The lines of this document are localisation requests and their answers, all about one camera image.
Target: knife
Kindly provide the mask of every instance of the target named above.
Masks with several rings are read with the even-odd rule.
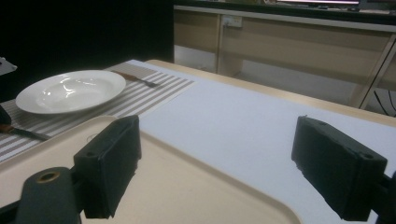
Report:
[[[45,135],[43,133],[29,132],[26,130],[14,128],[9,124],[0,124],[0,133],[15,133],[15,134],[18,134],[21,136],[34,138],[34,139],[41,140],[41,141],[46,141],[46,140],[50,139],[50,137],[48,135]]]

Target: table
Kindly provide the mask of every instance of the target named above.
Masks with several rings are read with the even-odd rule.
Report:
[[[271,195],[303,223],[347,222],[290,158],[299,116],[330,123],[388,158],[387,175],[396,170],[394,119],[170,63],[133,63],[194,83],[145,114],[143,133]],[[369,223],[375,223],[375,215]]]

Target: beige tray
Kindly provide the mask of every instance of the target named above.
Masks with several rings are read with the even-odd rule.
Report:
[[[0,164],[0,206],[20,198],[23,181],[76,154],[113,117],[99,117]],[[143,158],[116,216],[83,223],[301,223],[283,203],[141,133]]]

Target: plate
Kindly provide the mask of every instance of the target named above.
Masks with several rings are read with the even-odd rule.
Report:
[[[115,73],[86,70],[48,77],[18,94],[16,105],[35,114],[62,114],[101,105],[125,88],[125,79]]]

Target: placemat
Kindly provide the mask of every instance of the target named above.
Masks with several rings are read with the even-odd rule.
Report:
[[[146,67],[121,63],[105,70],[134,75],[148,81],[161,83],[160,88],[150,88],[143,83],[126,80],[122,93],[110,102],[82,112],[61,115],[37,115],[24,112],[17,108],[15,100],[4,102],[1,106],[12,118],[12,125],[24,130],[55,136],[71,129],[89,119],[110,115],[118,118],[138,115],[144,117],[160,105],[169,102],[193,84],[192,80],[175,77]],[[27,150],[40,141],[0,133],[0,162]]]

